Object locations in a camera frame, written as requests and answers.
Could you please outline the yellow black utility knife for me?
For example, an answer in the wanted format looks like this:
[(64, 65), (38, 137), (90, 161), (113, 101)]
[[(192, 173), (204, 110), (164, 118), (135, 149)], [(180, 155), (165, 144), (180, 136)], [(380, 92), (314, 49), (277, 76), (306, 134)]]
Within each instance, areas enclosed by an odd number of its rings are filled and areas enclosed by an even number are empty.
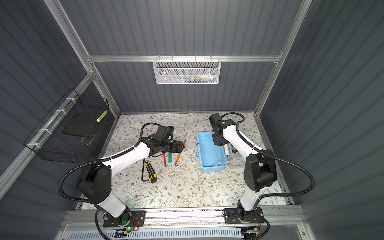
[(156, 173), (154, 171), (154, 168), (152, 167), (151, 163), (146, 161), (145, 162), (145, 167), (146, 167), (147, 172), (149, 174), (149, 181), (152, 184), (156, 183), (157, 182), (157, 175), (156, 175)]

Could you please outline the blue plastic tool box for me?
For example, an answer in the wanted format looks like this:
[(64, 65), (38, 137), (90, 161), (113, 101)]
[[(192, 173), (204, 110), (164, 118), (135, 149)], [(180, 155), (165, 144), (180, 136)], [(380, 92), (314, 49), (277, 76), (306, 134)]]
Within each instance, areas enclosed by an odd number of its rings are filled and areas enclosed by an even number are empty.
[(239, 152), (232, 153), (232, 144), (230, 154), (226, 156), (224, 146), (216, 146), (213, 142), (213, 132), (197, 133), (198, 150), (197, 157), (203, 172), (218, 172), (225, 168), (242, 168), (245, 160)]

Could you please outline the red pen screwdriver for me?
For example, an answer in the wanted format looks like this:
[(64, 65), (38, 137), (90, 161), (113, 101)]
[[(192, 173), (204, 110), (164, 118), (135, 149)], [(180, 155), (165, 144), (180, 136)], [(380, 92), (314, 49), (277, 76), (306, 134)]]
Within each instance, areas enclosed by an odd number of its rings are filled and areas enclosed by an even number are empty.
[(163, 154), (163, 159), (164, 159), (164, 166), (167, 167), (167, 158), (165, 154)]

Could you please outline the black hex key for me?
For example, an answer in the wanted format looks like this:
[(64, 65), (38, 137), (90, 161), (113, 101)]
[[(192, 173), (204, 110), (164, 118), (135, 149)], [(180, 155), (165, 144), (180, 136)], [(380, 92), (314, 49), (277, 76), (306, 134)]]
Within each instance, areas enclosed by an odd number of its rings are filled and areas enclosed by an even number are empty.
[(143, 159), (143, 164), (142, 164), (142, 175), (141, 175), (141, 181), (142, 182), (148, 182), (150, 179), (144, 179), (144, 170), (146, 166), (146, 159)]

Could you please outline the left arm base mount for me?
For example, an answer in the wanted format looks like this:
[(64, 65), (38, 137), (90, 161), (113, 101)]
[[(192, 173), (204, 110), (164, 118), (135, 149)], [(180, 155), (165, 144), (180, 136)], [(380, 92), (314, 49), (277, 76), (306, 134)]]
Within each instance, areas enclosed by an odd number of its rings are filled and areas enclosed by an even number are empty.
[(124, 211), (119, 217), (115, 218), (109, 213), (104, 214), (104, 228), (138, 228), (144, 225), (146, 211)]

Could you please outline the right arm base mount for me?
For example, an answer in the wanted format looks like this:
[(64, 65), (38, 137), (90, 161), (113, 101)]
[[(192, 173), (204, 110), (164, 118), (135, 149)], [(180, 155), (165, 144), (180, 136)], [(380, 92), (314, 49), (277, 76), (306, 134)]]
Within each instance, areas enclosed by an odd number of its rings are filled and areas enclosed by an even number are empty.
[(222, 215), (224, 216), (225, 223), (228, 225), (262, 224), (265, 222), (261, 218), (262, 211), (260, 209), (247, 212), (240, 208), (225, 208), (222, 210)]

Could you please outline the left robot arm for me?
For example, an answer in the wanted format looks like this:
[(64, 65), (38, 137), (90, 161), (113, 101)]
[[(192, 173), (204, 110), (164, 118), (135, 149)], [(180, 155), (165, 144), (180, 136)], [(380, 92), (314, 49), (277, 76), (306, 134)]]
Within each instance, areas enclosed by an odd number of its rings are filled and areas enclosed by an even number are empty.
[[(158, 127), (154, 134), (143, 136), (146, 126)], [(162, 126), (157, 123), (147, 123), (142, 126), (138, 142), (114, 155), (101, 158), (83, 167), (77, 183), (80, 192), (96, 206), (114, 218), (119, 218), (129, 208), (112, 192), (112, 179), (122, 170), (134, 163), (153, 157), (159, 153), (181, 153), (185, 149), (182, 141), (174, 140), (173, 126)]]

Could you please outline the white vented panel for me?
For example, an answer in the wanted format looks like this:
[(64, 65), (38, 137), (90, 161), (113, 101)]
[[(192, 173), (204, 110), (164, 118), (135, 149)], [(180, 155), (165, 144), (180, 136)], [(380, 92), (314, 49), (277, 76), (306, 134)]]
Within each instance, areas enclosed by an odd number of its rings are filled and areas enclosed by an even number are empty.
[(140, 229), (131, 233), (121, 230), (103, 231), (110, 240), (179, 240), (179, 239), (242, 239), (237, 228), (179, 228), (179, 229)]

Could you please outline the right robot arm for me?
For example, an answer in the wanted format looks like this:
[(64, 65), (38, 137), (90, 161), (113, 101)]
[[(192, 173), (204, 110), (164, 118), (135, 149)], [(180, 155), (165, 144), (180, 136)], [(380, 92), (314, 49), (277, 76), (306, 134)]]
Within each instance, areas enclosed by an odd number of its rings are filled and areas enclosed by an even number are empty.
[(236, 123), (231, 119), (224, 120), (225, 115), (215, 113), (209, 117), (213, 128), (213, 141), (217, 146), (231, 144), (245, 160), (246, 189), (238, 201), (238, 210), (247, 213), (256, 210), (262, 198), (267, 197), (269, 187), (277, 181), (275, 159), (268, 157), (271, 152), (254, 144), (240, 130), (240, 123), (245, 120), (244, 116), (236, 113), (242, 118)]

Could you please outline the yellow item in basket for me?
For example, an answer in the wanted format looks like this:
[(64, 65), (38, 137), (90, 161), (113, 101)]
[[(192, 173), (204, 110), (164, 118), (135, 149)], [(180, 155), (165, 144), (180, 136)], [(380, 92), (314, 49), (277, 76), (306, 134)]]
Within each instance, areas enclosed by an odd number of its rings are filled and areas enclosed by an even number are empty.
[(102, 113), (98, 116), (98, 118), (96, 119), (96, 121), (97, 121), (98, 123), (101, 122), (102, 119), (107, 115), (107, 113), (108, 113), (108, 110), (105, 110), (104, 112), (102, 112)]

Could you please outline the teal utility knife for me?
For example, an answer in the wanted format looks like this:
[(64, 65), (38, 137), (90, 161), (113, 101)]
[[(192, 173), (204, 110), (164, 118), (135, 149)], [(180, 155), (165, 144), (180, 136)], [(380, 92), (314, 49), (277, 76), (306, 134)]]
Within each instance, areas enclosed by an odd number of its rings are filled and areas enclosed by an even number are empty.
[(168, 163), (171, 164), (172, 160), (173, 160), (173, 154), (172, 153), (168, 153)]

